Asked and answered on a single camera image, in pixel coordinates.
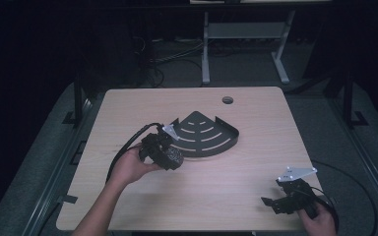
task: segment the dark floor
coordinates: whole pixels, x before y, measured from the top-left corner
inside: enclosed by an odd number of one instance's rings
[[[196,43],[189,41],[176,45],[173,42],[159,42],[156,44],[157,59],[191,48]],[[277,42],[257,42],[240,44],[236,51],[225,48],[225,56],[217,54],[211,57],[209,87],[274,86],[288,91],[308,82],[309,80],[301,79],[301,76],[312,44],[291,43],[286,47],[283,62],[291,78],[289,85],[282,85],[279,81],[271,60],[270,52],[275,45]],[[198,53],[160,64],[157,66],[157,74],[151,70],[151,76],[147,77],[140,88],[151,88],[153,84],[159,88],[198,87],[202,81],[200,59]],[[287,95],[286,100],[309,156],[319,170],[321,185],[336,201],[340,217],[339,235],[370,235],[373,228],[376,230],[375,235],[378,235],[378,180],[372,177],[373,173],[364,164],[367,162],[365,157],[368,156],[374,164],[372,168],[378,171],[378,113],[365,91],[354,86],[353,109],[360,111],[369,125],[350,130],[341,117],[341,97],[328,99],[323,95],[326,83],[324,81],[301,94]],[[84,120],[79,128],[73,129],[73,125],[62,124],[65,114],[74,109],[73,86],[66,88],[1,202],[0,235],[36,235],[40,230],[40,235],[70,234],[55,227],[60,210],[57,200],[67,193],[77,167],[69,164],[70,159],[80,142],[88,138],[102,100],[103,92],[100,92],[85,106]],[[112,232],[112,235],[130,234],[131,232]],[[238,234],[206,232],[202,235]],[[257,235],[305,233],[260,232]]]

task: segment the tabletop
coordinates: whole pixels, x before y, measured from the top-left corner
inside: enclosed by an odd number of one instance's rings
[[[232,103],[222,102],[231,97]],[[273,231],[301,230],[296,214],[275,214],[261,197],[285,196],[276,179],[287,166],[312,164],[279,88],[142,88],[106,93],[69,189],[57,227],[73,230],[102,190],[110,162],[145,125],[170,124],[199,111],[239,131],[223,153],[185,158],[176,170],[160,170],[129,185],[110,230]],[[149,129],[143,134],[156,133]],[[321,188],[316,175],[304,178]]]

